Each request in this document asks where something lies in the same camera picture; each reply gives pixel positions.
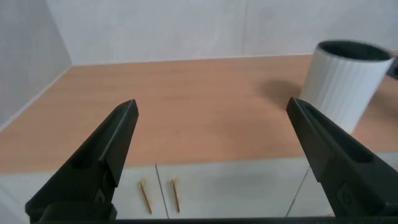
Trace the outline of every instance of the white wall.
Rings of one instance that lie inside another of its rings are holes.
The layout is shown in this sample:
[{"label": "white wall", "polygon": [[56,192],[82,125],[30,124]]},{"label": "white wall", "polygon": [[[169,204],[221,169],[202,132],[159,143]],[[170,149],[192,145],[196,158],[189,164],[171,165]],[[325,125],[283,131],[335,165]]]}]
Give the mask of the white wall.
[{"label": "white wall", "polygon": [[309,54],[325,39],[398,49],[396,0],[47,0],[75,65]]},{"label": "white wall", "polygon": [[45,0],[0,0],[0,130],[70,65]]}]

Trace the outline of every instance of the cabinet door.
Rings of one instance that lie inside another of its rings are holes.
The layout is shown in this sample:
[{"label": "cabinet door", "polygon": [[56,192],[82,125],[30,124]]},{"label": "cabinet door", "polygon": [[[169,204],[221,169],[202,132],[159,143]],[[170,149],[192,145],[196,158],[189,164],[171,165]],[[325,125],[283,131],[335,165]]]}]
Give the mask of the cabinet door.
[{"label": "cabinet door", "polygon": [[25,204],[54,172],[0,175],[0,217],[5,223],[29,223]]},{"label": "cabinet door", "polygon": [[169,218],[284,217],[308,162],[291,158],[157,167]]},{"label": "cabinet door", "polygon": [[155,166],[124,169],[112,203],[118,211],[116,219],[167,218]]},{"label": "cabinet door", "polygon": [[[377,154],[384,162],[398,170],[398,152],[380,152]],[[333,215],[333,210],[312,170],[308,171],[289,212],[289,217],[318,217]]]}]

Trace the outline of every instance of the wooden table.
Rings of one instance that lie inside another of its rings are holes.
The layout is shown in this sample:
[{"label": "wooden table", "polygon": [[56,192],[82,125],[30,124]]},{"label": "wooden table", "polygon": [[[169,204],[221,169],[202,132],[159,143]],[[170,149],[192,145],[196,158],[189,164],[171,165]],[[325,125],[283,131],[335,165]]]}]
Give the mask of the wooden table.
[{"label": "wooden table", "polygon": [[[302,156],[285,112],[312,57],[72,67],[0,133],[0,172],[56,169],[112,109],[136,99],[128,166]],[[398,150],[398,82],[386,77],[354,136]]]}]

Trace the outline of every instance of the ribbed white cup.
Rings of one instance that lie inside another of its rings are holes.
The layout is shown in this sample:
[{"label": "ribbed white cup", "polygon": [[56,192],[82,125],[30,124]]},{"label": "ribbed white cup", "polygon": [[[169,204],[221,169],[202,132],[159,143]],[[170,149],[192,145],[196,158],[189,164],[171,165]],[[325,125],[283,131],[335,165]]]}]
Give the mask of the ribbed white cup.
[{"label": "ribbed white cup", "polygon": [[352,133],[393,57],[372,45],[348,40],[317,45],[300,99]]}]

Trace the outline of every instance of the cup rim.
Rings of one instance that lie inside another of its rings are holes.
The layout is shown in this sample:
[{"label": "cup rim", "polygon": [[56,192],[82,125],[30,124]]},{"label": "cup rim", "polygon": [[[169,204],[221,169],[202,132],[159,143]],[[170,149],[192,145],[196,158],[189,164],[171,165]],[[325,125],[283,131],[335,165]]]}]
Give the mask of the cup rim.
[{"label": "cup rim", "polygon": [[356,40],[326,40],[320,42],[317,48],[335,57],[360,62],[384,62],[393,58],[381,47]]}]

